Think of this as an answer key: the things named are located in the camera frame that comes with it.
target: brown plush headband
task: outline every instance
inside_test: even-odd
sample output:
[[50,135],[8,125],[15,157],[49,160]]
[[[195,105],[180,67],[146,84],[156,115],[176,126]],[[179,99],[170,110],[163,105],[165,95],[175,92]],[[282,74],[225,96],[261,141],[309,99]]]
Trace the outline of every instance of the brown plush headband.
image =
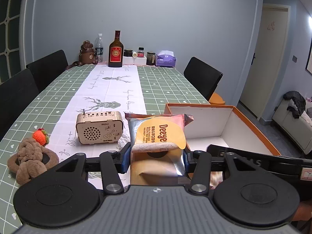
[[55,152],[41,146],[34,138],[25,138],[18,145],[18,152],[8,159],[7,167],[16,173],[16,182],[23,185],[58,163]]

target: window pane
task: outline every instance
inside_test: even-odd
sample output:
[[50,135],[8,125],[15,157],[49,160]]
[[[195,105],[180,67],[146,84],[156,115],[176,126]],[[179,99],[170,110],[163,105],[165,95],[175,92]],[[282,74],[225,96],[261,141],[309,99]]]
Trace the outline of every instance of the window pane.
[[9,0],[0,0],[0,23],[3,22],[7,16],[7,3]]
[[19,51],[14,51],[9,54],[9,65],[11,76],[14,76],[15,74],[21,71]]
[[5,51],[5,24],[0,25],[0,53]]
[[0,79],[2,83],[9,79],[9,74],[7,72],[7,57],[4,54],[0,55]]
[[7,25],[7,40],[8,40],[8,48],[10,50],[14,48],[18,48],[18,26],[19,26],[19,17],[14,18],[9,21]]
[[20,13],[21,0],[11,0],[9,17],[14,17]]

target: dining table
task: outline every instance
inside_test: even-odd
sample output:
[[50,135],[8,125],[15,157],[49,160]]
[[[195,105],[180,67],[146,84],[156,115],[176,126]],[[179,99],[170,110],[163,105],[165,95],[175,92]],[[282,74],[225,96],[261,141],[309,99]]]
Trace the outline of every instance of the dining table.
[[[124,113],[162,114],[166,103],[209,104],[175,68],[98,64],[64,71],[28,105],[0,141],[0,233],[11,234],[21,226],[13,206],[20,186],[9,172],[7,160],[24,138],[43,128],[50,138],[45,147],[57,153],[60,161],[78,152],[87,158],[98,157],[104,151],[120,150],[130,141]],[[78,114],[112,110],[123,118],[122,142],[81,144],[75,128]],[[124,186],[129,185],[130,168],[120,178]],[[88,181],[102,188],[101,173],[89,173]]]

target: white door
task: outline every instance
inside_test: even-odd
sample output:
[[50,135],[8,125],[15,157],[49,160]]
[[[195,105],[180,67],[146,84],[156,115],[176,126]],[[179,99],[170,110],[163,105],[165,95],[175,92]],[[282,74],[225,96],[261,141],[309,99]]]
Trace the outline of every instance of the white door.
[[275,84],[287,36],[288,10],[262,9],[255,59],[240,101],[259,119]]

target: plastic water bottle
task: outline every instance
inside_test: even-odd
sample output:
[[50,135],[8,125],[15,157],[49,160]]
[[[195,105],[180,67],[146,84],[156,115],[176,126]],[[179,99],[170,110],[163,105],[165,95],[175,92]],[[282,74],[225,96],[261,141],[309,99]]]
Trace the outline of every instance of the plastic water bottle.
[[102,43],[102,34],[98,33],[96,42],[94,44],[95,53],[99,58],[99,62],[103,62],[103,43]]

